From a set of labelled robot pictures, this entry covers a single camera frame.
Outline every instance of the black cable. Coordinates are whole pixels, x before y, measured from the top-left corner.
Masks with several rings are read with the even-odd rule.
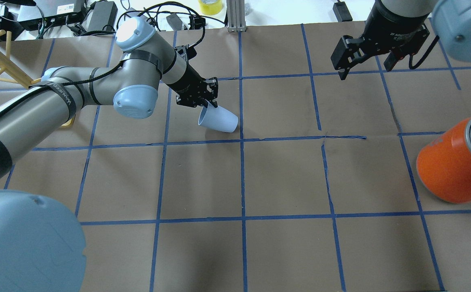
[[[426,60],[426,57],[428,57],[428,55],[430,54],[432,49],[435,47],[435,45],[437,44],[438,41],[439,41],[439,36],[436,35],[434,40],[432,41],[432,43],[428,47],[428,49],[426,49],[426,52],[423,54],[423,57],[421,57],[421,60],[419,60],[419,62],[417,62],[415,65],[412,65],[413,56],[410,55],[410,57],[408,58],[408,68],[410,70],[417,69],[417,67],[419,67]]]
[[[120,5],[122,5],[122,8],[124,8],[124,10],[128,10],[129,8],[131,8],[131,2],[129,0],[127,0],[128,2],[128,7],[126,8],[126,6],[124,6],[124,0],[120,0]]]
[[[197,11],[195,11],[194,9],[186,6],[186,5],[183,5],[181,3],[178,3],[178,2],[174,2],[174,1],[168,1],[168,2],[163,2],[163,3],[160,3],[160,4],[156,4],[156,5],[153,5],[149,8],[146,8],[143,10],[143,13],[139,13],[138,16],[141,16],[145,13],[149,14],[149,12],[154,9],[154,8],[158,8],[158,7],[161,7],[161,6],[165,6],[165,5],[168,5],[168,6],[177,6],[177,7],[182,7],[182,8],[185,8],[187,9],[187,11],[189,11],[192,15],[192,13],[194,13],[196,16],[198,17],[201,17],[200,13],[197,13]],[[206,28],[205,26],[202,26],[203,28],[203,31],[202,31],[202,34],[201,34],[201,37],[200,39],[198,39],[198,41],[196,41],[194,44],[192,44],[189,48],[194,48],[195,46],[197,46],[198,44],[200,44],[200,42],[204,39],[205,37],[205,31],[206,31]]]
[[[36,39],[42,39],[45,34],[45,14],[37,4],[36,7],[39,10],[39,13],[41,13],[41,28],[37,31]]]
[[[112,29],[112,32],[115,32],[115,28],[111,24],[106,24],[105,26],[102,26],[102,30],[104,30],[104,28],[107,28],[108,26]]]
[[[172,12],[172,11],[160,11],[159,13],[168,13],[168,14],[172,14],[172,13],[176,13],[176,14],[184,14],[184,15],[191,15],[190,13],[186,13],[186,12]],[[203,18],[208,18],[208,19],[213,19],[221,24],[225,24],[223,21],[217,19],[217,18],[214,18],[214,17],[210,17],[210,16],[206,16],[206,15],[201,15],[201,17]]]
[[[78,37],[86,37],[89,35],[108,35],[108,34],[115,34],[114,31],[87,31],[85,33],[81,33]]]
[[[104,74],[101,74],[97,77],[94,77],[94,78],[91,78],[91,79],[86,79],[86,80],[81,80],[81,81],[72,81],[72,82],[65,82],[65,83],[62,83],[63,86],[69,86],[69,85],[79,85],[79,84],[85,84],[85,83],[90,83],[90,82],[94,82],[94,81],[97,81],[99,79],[102,79],[108,75],[111,75],[113,74],[115,71],[117,71],[120,67],[122,67],[122,62],[119,62],[115,67],[113,67],[111,70],[109,70],[108,72],[104,73]]]

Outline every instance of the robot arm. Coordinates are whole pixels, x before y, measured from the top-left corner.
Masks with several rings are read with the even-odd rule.
[[[0,107],[0,178],[86,105],[113,105],[127,117],[148,118],[160,80],[178,93],[178,105],[217,107],[217,78],[202,78],[147,22],[128,19],[116,38],[124,54],[115,68],[52,68]]]
[[[364,33],[357,39],[344,35],[331,55],[340,79],[373,56],[389,53],[384,65],[390,71],[398,61],[417,54],[429,35],[423,22],[430,12],[448,54],[471,62],[471,0],[376,0]]]

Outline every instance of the plastic cup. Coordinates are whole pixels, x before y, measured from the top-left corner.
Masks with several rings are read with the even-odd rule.
[[[417,156],[425,187],[450,203],[471,202],[471,119],[465,119],[425,146]]]
[[[237,115],[231,113],[228,109],[218,106],[209,105],[201,110],[198,125],[216,131],[232,133],[239,124]]]

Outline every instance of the metal post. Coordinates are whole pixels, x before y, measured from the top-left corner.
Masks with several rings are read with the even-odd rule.
[[[246,31],[244,0],[227,0],[228,31]]]

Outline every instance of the light blue joint cap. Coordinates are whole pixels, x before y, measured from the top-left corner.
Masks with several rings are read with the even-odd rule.
[[[115,110],[128,118],[148,118],[154,112],[158,90],[149,85],[131,85],[119,90],[113,98]]]
[[[78,292],[84,233],[58,201],[0,190],[0,291]]]
[[[60,66],[60,67],[54,67],[54,68],[47,69],[45,71],[45,73],[41,76],[41,81],[48,80],[50,77],[52,77],[52,74],[54,74],[54,72],[56,72],[59,68],[63,68],[63,67],[65,67],[65,66]]]
[[[126,20],[115,34],[117,45],[125,52],[145,44],[156,30],[142,18],[135,16]]]
[[[445,52],[471,62],[471,0],[441,0],[432,12],[432,26]]]

